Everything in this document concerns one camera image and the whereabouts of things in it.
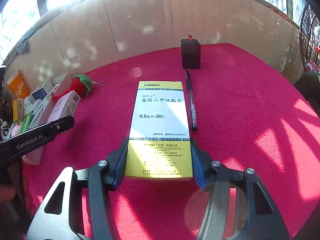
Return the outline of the person's left hand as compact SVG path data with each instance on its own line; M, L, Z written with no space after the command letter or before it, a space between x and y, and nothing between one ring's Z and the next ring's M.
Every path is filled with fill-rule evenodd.
M12 200L16 195L16 190L12 185L0 185L0 203Z

